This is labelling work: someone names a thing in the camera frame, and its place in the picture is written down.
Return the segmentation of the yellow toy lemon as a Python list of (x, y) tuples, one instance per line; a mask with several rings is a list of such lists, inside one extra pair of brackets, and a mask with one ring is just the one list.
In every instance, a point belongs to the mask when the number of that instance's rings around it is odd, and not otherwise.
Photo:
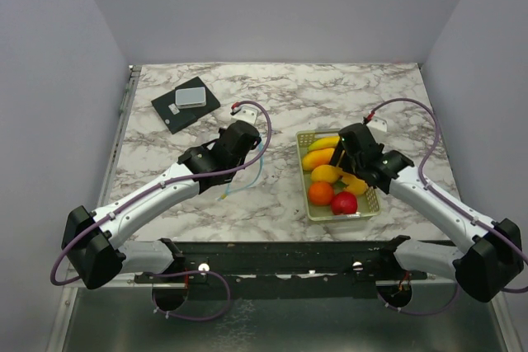
[(334, 184), (340, 179), (341, 175), (336, 167), (331, 165), (320, 165), (315, 167), (310, 175), (312, 182), (326, 182)]

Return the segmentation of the clear zip top bag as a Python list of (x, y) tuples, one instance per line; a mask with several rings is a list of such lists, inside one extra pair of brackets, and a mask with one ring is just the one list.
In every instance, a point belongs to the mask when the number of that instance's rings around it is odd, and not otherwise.
[(253, 187), (258, 183), (262, 170), (264, 160), (260, 157), (257, 162), (253, 163), (250, 167), (240, 171), (234, 179), (229, 182), (224, 189), (224, 192), (218, 197), (218, 201), (221, 202), (227, 199), (230, 195), (234, 195), (238, 192), (242, 192)]

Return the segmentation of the orange toy orange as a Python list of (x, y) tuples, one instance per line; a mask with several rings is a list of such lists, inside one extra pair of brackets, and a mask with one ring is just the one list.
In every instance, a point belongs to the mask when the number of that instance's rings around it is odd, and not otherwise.
[(313, 182), (308, 189), (309, 202), (316, 206), (328, 206), (334, 197), (332, 184), (326, 181)]

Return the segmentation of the red toy apple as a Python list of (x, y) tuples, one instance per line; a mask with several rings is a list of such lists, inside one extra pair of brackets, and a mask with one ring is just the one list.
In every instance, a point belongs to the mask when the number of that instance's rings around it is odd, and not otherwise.
[(333, 197), (330, 206), (334, 215), (348, 215), (357, 212), (358, 202), (352, 193), (343, 191)]

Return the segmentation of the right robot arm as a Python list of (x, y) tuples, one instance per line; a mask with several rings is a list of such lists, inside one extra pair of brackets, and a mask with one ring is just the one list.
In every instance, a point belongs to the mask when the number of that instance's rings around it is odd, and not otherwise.
[(439, 275), (487, 303), (523, 271), (521, 230), (514, 222), (495, 221), (447, 194), (410, 158), (385, 151), (365, 124), (348, 125), (338, 136), (333, 165), (411, 206), (451, 241), (444, 246), (410, 237), (393, 239), (388, 253), (379, 258), (385, 277), (397, 279), (406, 271)]

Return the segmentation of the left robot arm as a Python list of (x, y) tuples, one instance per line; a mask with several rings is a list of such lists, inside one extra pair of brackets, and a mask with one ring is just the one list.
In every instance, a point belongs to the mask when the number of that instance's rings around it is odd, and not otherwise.
[(133, 249), (136, 231), (181, 202), (229, 183), (246, 156), (261, 142), (257, 129), (236, 120), (210, 143), (188, 148), (166, 171), (112, 204), (67, 217), (61, 247), (88, 289), (98, 289), (120, 273), (155, 272), (170, 282), (182, 272), (182, 255), (169, 240)]

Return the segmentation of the yellow toy banana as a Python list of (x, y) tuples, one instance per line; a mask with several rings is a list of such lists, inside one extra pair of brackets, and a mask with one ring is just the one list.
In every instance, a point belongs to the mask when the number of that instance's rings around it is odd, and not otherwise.
[(335, 148), (339, 141), (340, 138), (337, 135), (320, 138), (308, 146), (308, 151), (312, 152), (317, 150), (323, 150), (326, 148)]

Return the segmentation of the orange yellow toy mango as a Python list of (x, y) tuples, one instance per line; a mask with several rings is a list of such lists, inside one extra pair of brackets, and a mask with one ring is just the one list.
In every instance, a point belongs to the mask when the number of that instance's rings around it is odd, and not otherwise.
[(328, 165), (334, 153), (334, 148), (313, 150), (303, 156), (301, 166), (304, 171), (312, 171), (322, 165)]

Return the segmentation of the pale green plastic basket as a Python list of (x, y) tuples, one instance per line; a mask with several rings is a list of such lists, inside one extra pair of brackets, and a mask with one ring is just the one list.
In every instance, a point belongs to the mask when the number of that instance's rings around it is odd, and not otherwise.
[[(296, 134), (296, 148), (299, 157), (299, 166), (301, 173), (301, 180), (303, 182), (303, 192), (304, 192), (304, 206), (307, 211), (309, 220), (313, 222), (330, 222), (330, 221), (345, 221), (352, 219), (367, 219), (371, 218), (380, 213), (380, 204), (378, 202), (378, 196), (376, 190), (369, 187), (369, 189), (362, 195), (358, 196), (358, 209), (355, 214), (348, 215), (334, 215), (331, 210), (331, 206), (316, 206), (309, 202), (308, 199), (308, 189), (313, 183), (310, 179), (311, 171), (304, 171), (301, 166), (301, 160), (308, 151), (308, 146), (316, 141), (317, 139), (328, 137), (328, 136), (338, 136), (338, 129), (319, 129), (319, 130), (310, 130), (310, 131), (300, 131)], [(344, 172), (339, 166), (336, 167), (339, 171), (341, 177), (345, 174), (350, 174)], [(343, 192), (343, 187), (333, 186), (334, 196), (340, 192)]]

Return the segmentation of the small white device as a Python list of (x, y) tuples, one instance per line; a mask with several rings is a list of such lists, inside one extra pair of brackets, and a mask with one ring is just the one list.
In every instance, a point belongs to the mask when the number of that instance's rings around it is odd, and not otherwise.
[(205, 87), (177, 89), (174, 103), (178, 109), (203, 107), (206, 105), (206, 89)]

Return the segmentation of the black flat box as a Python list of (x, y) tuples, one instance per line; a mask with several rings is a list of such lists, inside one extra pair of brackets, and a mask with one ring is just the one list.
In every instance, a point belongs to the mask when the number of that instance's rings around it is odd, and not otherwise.
[[(203, 87), (205, 91), (204, 105), (186, 109), (179, 109), (177, 107), (177, 91), (200, 87)], [(174, 87), (171, 91), (151, 100), (151, 104), (171, 134), (175, 134), (189, 127), (200, 118), (220, 107), (219, 100), (199, 77), (194, 77)]]

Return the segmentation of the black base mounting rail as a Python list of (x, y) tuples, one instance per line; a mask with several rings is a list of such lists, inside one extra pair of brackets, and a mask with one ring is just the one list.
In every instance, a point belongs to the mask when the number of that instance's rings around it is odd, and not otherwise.
[(222, 275), (233, 298), (375, 298), (377, 283), (396, 285), (407, 273), (392, 253), (394, 242), (178, 242), (184, 278), (147, 270), (134, 278), (156, 289), (220, 298)]

